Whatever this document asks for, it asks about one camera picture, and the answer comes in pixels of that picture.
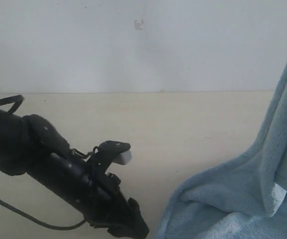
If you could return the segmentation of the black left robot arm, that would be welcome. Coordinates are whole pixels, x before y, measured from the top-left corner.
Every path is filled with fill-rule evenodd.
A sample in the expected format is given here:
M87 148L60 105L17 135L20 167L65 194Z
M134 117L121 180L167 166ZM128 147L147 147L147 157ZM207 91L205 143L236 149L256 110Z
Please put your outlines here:
M0 99L0 171L28 174L80 212L84 223L116 238L144 239L149 228L138 202L126 199L112 163L131 159L130 144L107 140L83 154L39 115L17 116L22 95Z

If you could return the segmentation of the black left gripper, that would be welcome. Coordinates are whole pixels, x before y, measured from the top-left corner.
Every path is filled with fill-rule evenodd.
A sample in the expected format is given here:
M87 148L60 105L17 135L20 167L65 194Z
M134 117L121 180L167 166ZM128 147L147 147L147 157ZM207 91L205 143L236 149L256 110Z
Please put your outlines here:
M116 238L145 239L149 228L138 202L124 198L120 179L102 164L51 154L31 166L31 176L81 212L96 229L107 229Z

